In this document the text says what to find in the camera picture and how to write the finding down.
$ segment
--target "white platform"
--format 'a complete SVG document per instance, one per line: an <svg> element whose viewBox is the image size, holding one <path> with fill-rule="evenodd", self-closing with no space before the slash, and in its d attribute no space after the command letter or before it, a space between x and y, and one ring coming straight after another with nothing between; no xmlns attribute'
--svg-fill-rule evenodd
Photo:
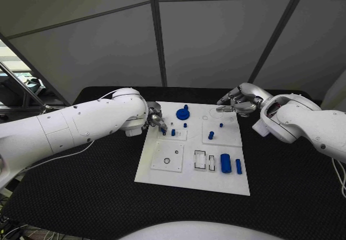
<svg viewBox="0 0 346 240"><path fill-rule="evenodd" d="M218 113L218 105L179 102L159 104L169 130L163 136L159 127L149 128L134 181L250 196L237 114ZM191 117L179 120L176 112L185 104ZM172 136L172 129L176 129L176 136ZM208 139L211 131L215 133L212 140ZM195 150L205 151L205 170L195 170ZM232 173L222 173L221 154L231 156ZM215 171L209 171L209 156L214 156ZM243 174L237 173L237 159L241 159Z"/></svg>

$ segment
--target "black table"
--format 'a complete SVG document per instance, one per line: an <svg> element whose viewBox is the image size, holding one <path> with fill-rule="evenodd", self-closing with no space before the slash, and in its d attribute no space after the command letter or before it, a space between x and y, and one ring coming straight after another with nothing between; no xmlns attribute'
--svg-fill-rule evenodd
<svg viewBox="0 0 346 240"><path fill-rule="evenodd" d="M96 100L117 88L88 87L75 103ZM147 101L198 104L215 104L228 92L178 87L136 89ZM251 196L134 182L146 132L126 137L119 131L97 140L84 153L28 172L3 214L36 227L98 240L188 220L232 224L292 240L346 239L346 199L332 160L303 137L293 144L273 135L261 137L253 130L258 117L256 112L250 118L238 118Z"/></svg>

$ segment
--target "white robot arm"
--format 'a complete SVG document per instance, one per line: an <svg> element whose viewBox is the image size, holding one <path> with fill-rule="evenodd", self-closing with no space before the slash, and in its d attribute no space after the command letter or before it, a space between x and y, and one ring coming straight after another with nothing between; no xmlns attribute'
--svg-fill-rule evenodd
<svg viewBox="0 0 346 240"><path fill-rule="evenodd" d="M346 163L346 113L322 108L302 95L273 96L251 83L243 83L218 101L231 100L230 106L218 112L237 112L243 117L260 109L260 120L254 130L267 136L270 133L286 143L306 137L316 150Z"/></svg>
<svg viewBox="0 0 346 240"><path fill-rule="evenodd" d="M133 88L121 88L111 99L0 124L0 189L38 160L91 143L119 129L129 137L140 135L149 125L168 129L162 116L160 105L147 103Z"/></svg>

